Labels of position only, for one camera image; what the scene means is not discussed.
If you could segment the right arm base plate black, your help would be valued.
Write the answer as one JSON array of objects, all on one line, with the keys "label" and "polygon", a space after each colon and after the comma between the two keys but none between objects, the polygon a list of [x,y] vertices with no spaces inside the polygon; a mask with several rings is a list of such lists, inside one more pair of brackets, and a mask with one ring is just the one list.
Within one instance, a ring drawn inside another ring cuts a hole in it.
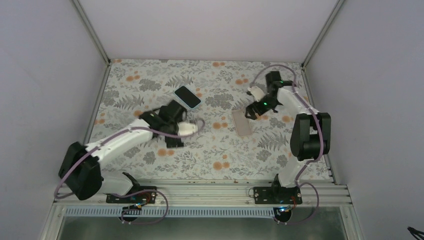
[{"label": "right arm base plate black", "polygon": [[300,205],[303,203],[299,187],[254,187],[253,197],[257,205]]}]

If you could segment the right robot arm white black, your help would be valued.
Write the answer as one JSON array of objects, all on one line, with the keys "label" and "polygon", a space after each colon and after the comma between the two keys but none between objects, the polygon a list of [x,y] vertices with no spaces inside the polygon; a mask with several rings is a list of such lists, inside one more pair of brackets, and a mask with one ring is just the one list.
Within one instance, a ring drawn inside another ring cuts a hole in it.
[{"label": "right robot arm white black", "polygon": [[254,102],[246,107],[245,117],[255,120],[270,110],[276,113],[278,106],[295,115],[289,144],[296,159],[275,176],[270,188],[272,200],[282,204],[290,193],[299,190],[299,179],[307,166],[329,152],[331,116],[316,110],[301,97],[295,79],[282,80],[279,71],[271,71],[265,80],[266,91],[254,85],[248,88]]}]

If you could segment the phone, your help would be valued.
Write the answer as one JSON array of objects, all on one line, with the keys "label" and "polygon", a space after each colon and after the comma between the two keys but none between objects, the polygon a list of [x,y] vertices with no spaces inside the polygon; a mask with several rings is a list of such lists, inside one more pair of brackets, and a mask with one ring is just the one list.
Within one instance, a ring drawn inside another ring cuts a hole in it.
[{"label": "phone", "polygon": [[174,91],[176,97],[178,97],[189,109],[197,108],[201,103],[201,99],[196,96],[186,86],[181,86]]}]

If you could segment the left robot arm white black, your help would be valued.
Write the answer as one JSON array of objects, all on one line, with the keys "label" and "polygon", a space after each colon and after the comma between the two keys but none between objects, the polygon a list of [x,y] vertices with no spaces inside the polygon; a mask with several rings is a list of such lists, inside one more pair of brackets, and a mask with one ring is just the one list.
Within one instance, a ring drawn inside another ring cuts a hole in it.
[{"label": "left robot arm white black", "polygon": [[61,181],[55,189],[55,198],[65,198],[59,195],[59,189],[66,184],[79,200],[102,193],[134,202],[140,191],[135,178],[127,172],[104,174],[102,167],[131,148],[159,136],[165,138],[168,148],[182,147],[182,139],[194,135],[199,129],[196,123],[184,120],[186,114],[187,110],[172,100],[160,108],[143,112],[126,127],[101,140],[72,143],[58,171]]}]

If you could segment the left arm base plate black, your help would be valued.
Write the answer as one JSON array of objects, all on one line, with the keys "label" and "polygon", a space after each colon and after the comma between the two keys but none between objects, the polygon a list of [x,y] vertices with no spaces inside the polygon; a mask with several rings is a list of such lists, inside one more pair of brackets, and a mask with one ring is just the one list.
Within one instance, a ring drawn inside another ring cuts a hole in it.
[{"label": "left arm base plate black", "polygon": [[125,198],[116,197],[112,194],[107,194],[105,202],[108,204],[130,204],[130,205],[154,204],[156,201],[156,195],[157,195],[156,192],[151,192],[151,191],[138,193],[137,195],[133,195],[130,197],[125,197]]}]

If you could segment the beige phone case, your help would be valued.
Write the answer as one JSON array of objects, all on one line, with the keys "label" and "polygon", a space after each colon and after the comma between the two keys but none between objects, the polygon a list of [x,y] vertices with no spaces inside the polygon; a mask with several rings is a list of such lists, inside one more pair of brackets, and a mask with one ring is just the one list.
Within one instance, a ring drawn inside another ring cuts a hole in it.
[{"label": "beige phone case", "polygon": [[249,119],[245,117],[243,109],[233,110],[231,112],[236,134],[239,137],[247,137],[253,134]]}]

